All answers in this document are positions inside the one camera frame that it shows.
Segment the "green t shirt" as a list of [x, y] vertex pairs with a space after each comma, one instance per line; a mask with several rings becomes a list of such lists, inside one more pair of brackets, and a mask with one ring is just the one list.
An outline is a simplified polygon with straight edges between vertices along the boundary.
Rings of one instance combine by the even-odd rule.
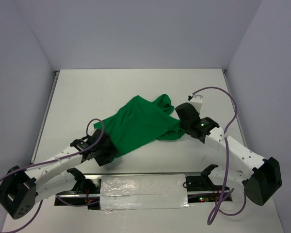
[[104, 127], [119, 156], [123, 156], [155, 140], [173, 141], [184, 136], [180, 120], [171, 117], [174, 109], [167, 94], [152, 102], [137, 95], [94, 128]]

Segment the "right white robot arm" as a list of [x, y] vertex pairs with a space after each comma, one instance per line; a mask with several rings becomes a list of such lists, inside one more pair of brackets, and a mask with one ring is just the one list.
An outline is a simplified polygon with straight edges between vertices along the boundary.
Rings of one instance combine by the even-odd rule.
[[266, 159], [252, 152], [224, 133], [224, 129], [211, 118], [200, 118], [191, 103], [179, 105], [176, 113], [186, 134], [221, 154], [229, 152], [229, 158], [244, 174], [244, 191], [254, 204], [263, 206], [282, 186], [280, 165], [275, 158]]

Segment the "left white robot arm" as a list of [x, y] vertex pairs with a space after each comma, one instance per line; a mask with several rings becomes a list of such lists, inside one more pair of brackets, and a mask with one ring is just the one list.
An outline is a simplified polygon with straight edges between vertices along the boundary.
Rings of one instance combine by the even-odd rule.
[[86, 196], [98, 193], [99, 185], [76, 167], [92, 159], [104, 166], [118, 154], [110, 136], [97, 129], [36, 166], [11, 168], [0, 184], [0, 204], [13, 219], [19, 219], [36, 203], [61, 192]]

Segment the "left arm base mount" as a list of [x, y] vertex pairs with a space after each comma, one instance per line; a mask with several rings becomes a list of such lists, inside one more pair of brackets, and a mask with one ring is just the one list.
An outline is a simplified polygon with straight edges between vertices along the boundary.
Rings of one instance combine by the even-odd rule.
[[101, 179], [88, 179], [76, 168], [70, 168], [67, 172], [73, 176], [75, 184], [71, 190], [56, 195], [54, 205], [100, 210]]

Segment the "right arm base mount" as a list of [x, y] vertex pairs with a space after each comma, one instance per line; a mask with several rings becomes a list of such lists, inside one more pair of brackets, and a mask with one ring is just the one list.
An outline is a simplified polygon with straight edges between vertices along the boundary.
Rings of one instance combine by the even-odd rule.
[[218, 165], [207, 166], [198, 175], [185, 176], [182, 186], [187, 190], [188, 203], [215, 202], [222, 191], [222, 181], [214, 181], [215, 178], [223, 178], [225, 170]]

